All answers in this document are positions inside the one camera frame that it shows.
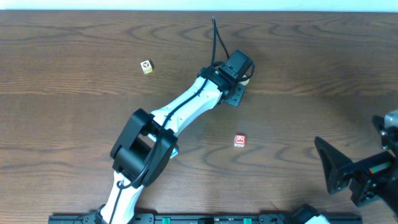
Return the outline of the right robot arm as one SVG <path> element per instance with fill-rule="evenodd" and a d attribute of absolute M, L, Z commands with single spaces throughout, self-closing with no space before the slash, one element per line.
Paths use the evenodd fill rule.
<path fill-rule="evenodd" d="M 349 187 L 357 206 L 382 199 L 397 215 L 397 111 L 374 115 L 372 122 L 381 138 L 383 152 L 353 162 L 321 137 L 314 143 L 320 156 L 329 194 Z"/>

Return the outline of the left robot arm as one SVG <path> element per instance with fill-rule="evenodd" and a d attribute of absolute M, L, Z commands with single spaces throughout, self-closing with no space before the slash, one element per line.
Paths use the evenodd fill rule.
<path fill-rule="evenodd" d="M 178 153 L 178 135 L 199 115 L 220 103 L 238 106 L 254 62 L 236 50 L 226 62 L 202 68 L 193 85 L 178 98 L 150 113 L 138 109 L 129 117 L 110 152 L 114 184 L 99 211 L 103 223 L 129 223 L 142 190 Z"/>

